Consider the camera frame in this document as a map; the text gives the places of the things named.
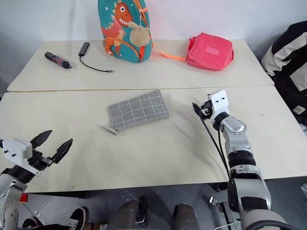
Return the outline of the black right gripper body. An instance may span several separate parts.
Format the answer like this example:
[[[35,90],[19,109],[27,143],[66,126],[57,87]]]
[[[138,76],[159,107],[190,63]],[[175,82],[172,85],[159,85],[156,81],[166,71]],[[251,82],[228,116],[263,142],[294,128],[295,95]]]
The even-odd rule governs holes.
[[[212,104],[211,100],[204,102],[200,106],[200,112],[201,112],[200,118],[202,120],[207,120],[207,119],[211,118],[211,116],[213,115],[213,104]]]

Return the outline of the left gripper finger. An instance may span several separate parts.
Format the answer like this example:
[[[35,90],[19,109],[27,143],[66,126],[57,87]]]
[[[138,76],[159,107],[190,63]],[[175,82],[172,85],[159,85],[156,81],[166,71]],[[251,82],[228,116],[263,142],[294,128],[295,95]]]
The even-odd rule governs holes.
[[[72,145],[73,139],[69,139],[68,141],[64,142],[56,151],[55,155],[51,158],[53,163],[59,163],[62,158],[68,153],[71,145]]]
[[[52,130],[47,130],[47,131],[40,133],[36,137],[34,137],[30,141],[32,145],[32,149],[36,149],[37,147],[41,146],[48,139],[51,133],[52,133]]]

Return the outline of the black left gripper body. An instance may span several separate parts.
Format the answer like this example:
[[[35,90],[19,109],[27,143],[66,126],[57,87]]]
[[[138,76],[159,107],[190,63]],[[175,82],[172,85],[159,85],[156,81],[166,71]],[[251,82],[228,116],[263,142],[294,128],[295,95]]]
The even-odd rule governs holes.
[[[32,151],[32,157],[28,159],[28,163],[38,171],[44,171],[47,167],[52,165],[53,160],[43,157],[41,152],[34,150]]]

